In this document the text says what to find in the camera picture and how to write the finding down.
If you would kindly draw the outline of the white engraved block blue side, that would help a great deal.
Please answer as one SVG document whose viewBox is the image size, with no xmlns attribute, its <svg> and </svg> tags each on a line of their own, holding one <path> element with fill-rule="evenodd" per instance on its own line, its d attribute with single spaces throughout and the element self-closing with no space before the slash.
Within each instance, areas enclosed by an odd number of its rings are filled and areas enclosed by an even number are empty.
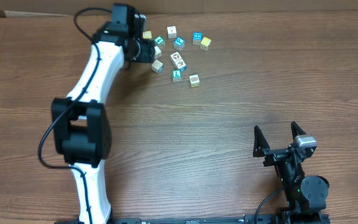
<svg viewBox="0 0 358 224">
<path fill-rule="evenodd" d="M 164 64 L 162 62 L 160 62 L 159 60 L 155 60 L 153 63 L 152 63 L 152 70 L 159 74 L 163 71 L 164 69 Z"/>
</svg>

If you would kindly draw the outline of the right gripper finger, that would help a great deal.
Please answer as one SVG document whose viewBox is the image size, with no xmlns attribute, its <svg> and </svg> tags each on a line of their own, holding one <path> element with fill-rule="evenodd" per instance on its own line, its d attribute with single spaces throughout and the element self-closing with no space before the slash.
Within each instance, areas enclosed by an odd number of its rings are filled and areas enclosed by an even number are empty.
<svg viewBox="0 0 358 224">
<path fill-rule="evenodd" d="M 254 150 L 253 157 L 264 157 L 265 153 L 270 150 L 270 146 L 265 139 L 261 129 L 254 126 Z"/>
<path fill-rule="evenodd" d="M 306 133 L 299 127 L 299 125 L 295 121 L 291 122 L 291 134 L 293 139 L 295 139 L 297 136 L 306 135 Z"/>
</svg>

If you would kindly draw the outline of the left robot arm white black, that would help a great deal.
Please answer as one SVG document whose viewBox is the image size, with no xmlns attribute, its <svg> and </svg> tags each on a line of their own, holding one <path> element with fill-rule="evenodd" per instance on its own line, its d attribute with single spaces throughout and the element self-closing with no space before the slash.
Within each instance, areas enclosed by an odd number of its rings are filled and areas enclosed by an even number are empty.
<svg viewBox="0 0 358 224">
<path fill-rule="evenodd" d="M 111 150 L 111 128 L 105 102 L 115 76 L 124 64 L 152 63 L 155 44 L 142 37 L 146 17 L 128 4 L 115 3 L 112 18 L 92 36 L 88 63 L 75 87 L 51 105 L 56 151 L 62 169 L 72 171 L 80 202 L 74 223 L 112 223 L 104 165 Z"/>
</svg>

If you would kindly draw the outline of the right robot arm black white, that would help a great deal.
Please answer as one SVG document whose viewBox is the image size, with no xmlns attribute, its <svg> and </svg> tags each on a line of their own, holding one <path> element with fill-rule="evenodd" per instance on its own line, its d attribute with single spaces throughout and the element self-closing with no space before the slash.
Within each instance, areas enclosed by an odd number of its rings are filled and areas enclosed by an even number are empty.
<svg viewBox="0 0 358 224">
<path fill-rule="evenodd" d="M 287 206 L 278 208 L 265 223 L 323 224 L 329 223 L 326 208 L 329 182 L 322 176 L 306 176 L 301 163 L 310 158 L 317 148 L 316 139 L 306 134 L 296 122 L 291 122 L 293 142 L 283 149 L 271 149 L 261 129 L 254 127 L 254 157 L 263 157 L 265 167 L 273 166 L 281 181 L 281 188 L 268 195 L 257 207 L 253 222 L 262 222 L 259 212 L 271 198 L 284 192 Z"/>
</svg>

